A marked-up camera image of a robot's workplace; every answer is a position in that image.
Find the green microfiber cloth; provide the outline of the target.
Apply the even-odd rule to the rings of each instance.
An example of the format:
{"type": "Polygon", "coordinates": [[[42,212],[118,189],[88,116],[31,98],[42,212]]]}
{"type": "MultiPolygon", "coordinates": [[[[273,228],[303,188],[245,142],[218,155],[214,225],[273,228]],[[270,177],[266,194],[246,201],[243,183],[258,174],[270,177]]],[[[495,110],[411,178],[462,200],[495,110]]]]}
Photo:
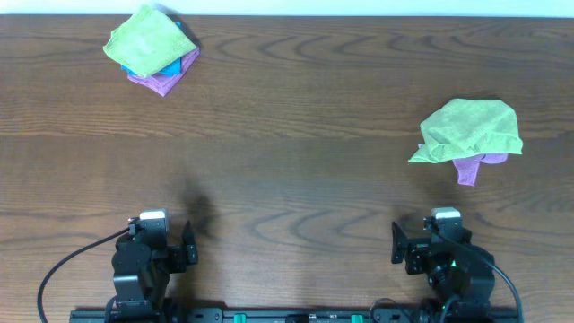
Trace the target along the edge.
{"type": "Polygon", "coordinates": [[[517,114],[501,100],[453,99],[420,124],[422,146],[411,163],[441,163],[480,154],[521,154],[517,114]]]}

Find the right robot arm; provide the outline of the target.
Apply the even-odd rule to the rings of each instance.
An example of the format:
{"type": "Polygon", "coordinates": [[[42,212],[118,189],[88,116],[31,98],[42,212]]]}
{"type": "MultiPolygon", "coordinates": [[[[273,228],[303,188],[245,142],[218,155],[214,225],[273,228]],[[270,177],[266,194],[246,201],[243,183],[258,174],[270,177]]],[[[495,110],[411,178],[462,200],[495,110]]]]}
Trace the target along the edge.
{"type": "Polygon", "coordinates": [[[392,223],[391,262],[405,263],[409,275],[425,275],[436,299],[422,307],[420,322],[486,320],[495,285],[493,270],[480,259],[493,256],[471,244],[472,233],[460,220],[424,219],[427,238],[408,238],[392,223]]]}

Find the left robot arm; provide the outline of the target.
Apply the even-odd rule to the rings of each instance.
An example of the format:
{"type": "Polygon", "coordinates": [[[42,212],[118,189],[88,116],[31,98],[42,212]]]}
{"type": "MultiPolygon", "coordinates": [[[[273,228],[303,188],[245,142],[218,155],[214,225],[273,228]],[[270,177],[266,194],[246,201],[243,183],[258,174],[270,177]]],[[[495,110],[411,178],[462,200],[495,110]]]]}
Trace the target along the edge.
{"type": "Polygon", "coordinates": [[[187,222],[178,245],[168,243],[164,219],[134,218],[118,238],[112,258],[117,314],[113,322],[168,322],[166,289],[172,274],[198,263],[192,225],[187,222]]]}

